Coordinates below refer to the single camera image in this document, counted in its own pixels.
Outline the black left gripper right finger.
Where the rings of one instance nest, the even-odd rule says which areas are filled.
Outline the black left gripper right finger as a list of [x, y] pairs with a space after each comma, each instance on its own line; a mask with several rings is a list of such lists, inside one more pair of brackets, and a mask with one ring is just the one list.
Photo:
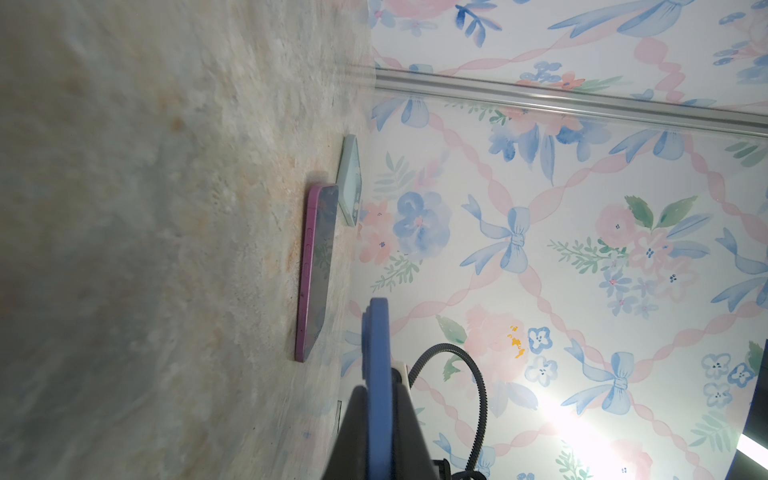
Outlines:
[[393, 367], [393, 474], [397, 480], [438, 480], [408, 388], [407, 376]]

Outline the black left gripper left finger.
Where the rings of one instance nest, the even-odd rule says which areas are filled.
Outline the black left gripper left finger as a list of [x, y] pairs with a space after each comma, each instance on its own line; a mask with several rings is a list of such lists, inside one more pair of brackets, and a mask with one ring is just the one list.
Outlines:
[[368, 464], [368, 391], [353, 389], [322, 480], [365, 480]]

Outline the blue edged phone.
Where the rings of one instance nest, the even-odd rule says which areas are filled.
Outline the blue edged phone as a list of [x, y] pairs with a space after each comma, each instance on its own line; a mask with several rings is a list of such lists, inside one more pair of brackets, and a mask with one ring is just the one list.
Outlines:
[[389, 309], [385, 298], [372, 298], [362, 316], [363, 379], [368, 392], [367, 473], [370, 480], [392, 476], [393, 382]]

